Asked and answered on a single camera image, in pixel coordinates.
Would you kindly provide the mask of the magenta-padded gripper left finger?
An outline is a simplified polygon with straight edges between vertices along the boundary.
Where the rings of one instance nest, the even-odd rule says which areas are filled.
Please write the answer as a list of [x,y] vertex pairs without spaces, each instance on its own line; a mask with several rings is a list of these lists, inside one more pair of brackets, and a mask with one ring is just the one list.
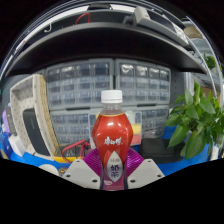
[[102,163],[96,149],[83,159],[76,159],[62,176],[78,186],[89,189],[100,189],[102,179]]

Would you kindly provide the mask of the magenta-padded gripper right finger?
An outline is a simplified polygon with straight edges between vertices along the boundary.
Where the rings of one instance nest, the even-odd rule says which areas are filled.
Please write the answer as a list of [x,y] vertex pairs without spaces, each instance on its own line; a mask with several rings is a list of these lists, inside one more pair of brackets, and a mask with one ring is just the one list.
[[125,162],[125,183],[127,189],[144,187],[164,177],[152,159],[144,159],[135,150],[128,151]]

